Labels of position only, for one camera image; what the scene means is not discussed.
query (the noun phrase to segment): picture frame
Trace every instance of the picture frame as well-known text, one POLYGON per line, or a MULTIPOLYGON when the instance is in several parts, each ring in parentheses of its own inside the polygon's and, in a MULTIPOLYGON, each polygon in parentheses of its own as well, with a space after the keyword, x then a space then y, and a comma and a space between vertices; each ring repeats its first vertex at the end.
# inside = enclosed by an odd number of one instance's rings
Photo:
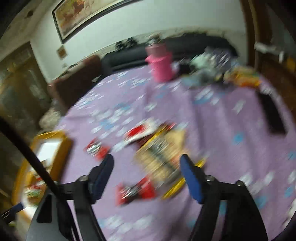
POLYGON ((98 18, 137 1, 142 0, 110 0, 98 9, 100 0, 62 0, 52 11, 62 44, 98 18))

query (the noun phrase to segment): table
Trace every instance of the table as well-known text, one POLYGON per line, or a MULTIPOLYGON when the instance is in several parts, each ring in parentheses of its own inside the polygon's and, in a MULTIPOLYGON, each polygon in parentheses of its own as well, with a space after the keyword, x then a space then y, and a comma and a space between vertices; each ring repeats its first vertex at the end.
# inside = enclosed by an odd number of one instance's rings
MULTIPOLYGON (((63 117, 57 129, 74 140, 62 183, 87 175, 99 164, 83 149, 95 137, 112 146, 114 170, 101 200, 93 205, 107 240, 186 240, 201 206, 187 187, 169 200, 159 198, 115 205, 120 182, 136 184, 145 173, 133 161, 135 148, 124 147, 122 135, 149 117, 171 120, 186 129, 191 156, 205 156, 205 173, 219 181, 243 180, 261 212, 269 239, 282 230, 296 198, 296 131, 290 111, 267 80, 262 88, 272 98, 288 130, 286 136, 269 133, 256 93, 250 88, 210 85, 186 89, 180 79, 156 83, 149 66, 106 77, 63 117)), ((226 203, 221 202, 223 219, 226 203)), ((222 222, 217 222, 218 239, 222 222)))

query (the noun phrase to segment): red package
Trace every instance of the red package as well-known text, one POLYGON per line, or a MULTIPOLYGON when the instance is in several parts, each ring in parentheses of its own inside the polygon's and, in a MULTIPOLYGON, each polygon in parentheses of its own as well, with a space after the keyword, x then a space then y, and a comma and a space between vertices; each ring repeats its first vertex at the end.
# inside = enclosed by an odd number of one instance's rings
POLYGON ((95 138, 85 147, 84 150, 91 156, 94 156, 101 161, 108 154, 110 147, 103 146, 102 142, 95 138))
POLYGON ((123 205, 135 199, 152 199, 156 197, 156 190, 148 177, 144 177, 135 186, 119 184, 116 190, 116 204, 123 205))

